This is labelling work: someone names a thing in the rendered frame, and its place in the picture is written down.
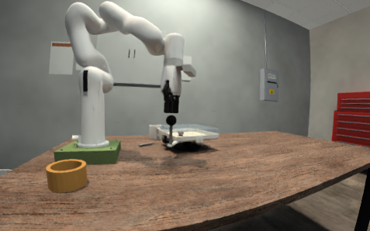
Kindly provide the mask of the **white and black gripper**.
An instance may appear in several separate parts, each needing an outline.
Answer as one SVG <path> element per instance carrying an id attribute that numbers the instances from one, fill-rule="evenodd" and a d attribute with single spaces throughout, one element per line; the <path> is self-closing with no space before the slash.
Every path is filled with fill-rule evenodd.
<path id="1" fill-rule="evenodd" d="M 163 68 L 161 93 L 164 94 L 164 113 L 178 113 L 179 98 L 182 93 L 182 71 L 183 68 L 180 69 L 176 65 Z"/>

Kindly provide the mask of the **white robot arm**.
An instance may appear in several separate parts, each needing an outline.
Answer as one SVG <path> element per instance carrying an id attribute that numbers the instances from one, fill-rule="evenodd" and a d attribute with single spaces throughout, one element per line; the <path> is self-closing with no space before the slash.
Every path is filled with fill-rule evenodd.
<path id="1" fill-rule="evenodd" d="M 130 32 L 144 43 L 151 55 L 164 55 L 164 66 L 176 65 L 180 69 L 183 68 L 183 72 L 189 77 L 196 77 L 193 66 L 183 64 L 182 35 L 170 33 L 164 39 L 161 31 L 154 24 L 142 17 L 132 16 L 112 2 L 103 2 L 99 6 L 99 15 L 101 19 L 87 5 L 75 2 L 69 7 L 65 16 L 65 27 L 74 58 L 77 64 L 83 67 L 78 75 L 81 134 L 72 136 L 72 140 L 77 140 L 77 146 L 81 148 L 109 145 L 109 141 L 105 140 L 103 93 L 110 92 L 113 87 L 109 65 L 105 57 L 93 47 L 88 33 L 99 35 L 120 31 L 128 35 L 127 32 Z"/>

